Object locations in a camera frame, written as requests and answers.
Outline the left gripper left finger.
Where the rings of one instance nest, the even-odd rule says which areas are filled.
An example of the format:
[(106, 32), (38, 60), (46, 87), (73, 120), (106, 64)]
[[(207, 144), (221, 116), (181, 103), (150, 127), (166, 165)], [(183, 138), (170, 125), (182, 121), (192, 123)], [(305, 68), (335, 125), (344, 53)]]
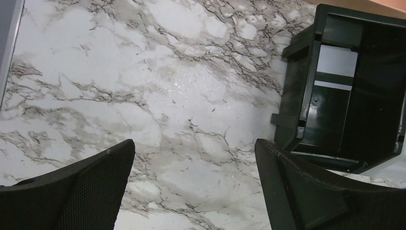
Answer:
[(3, 230), (112, 230), (135, 157), (127, 139), (58, 170), (0, 188)]

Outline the white VIP card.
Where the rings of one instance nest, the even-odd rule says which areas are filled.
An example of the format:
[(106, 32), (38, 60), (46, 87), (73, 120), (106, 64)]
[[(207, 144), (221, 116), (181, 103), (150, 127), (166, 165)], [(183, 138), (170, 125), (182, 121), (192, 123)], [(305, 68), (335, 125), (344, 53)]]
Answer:
[(322, 45), (314, 85), (351, 91), (357, 59), (358, 53), (349, 48)]

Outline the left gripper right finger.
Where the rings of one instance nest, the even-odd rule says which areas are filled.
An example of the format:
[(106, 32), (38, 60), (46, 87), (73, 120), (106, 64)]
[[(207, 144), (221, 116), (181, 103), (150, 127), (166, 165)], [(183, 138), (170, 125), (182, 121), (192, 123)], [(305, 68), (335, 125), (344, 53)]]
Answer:
[(266, 139), (255, 157), (274, 230), (403, 230), (406, 191), (368, 184), (304, 161)]

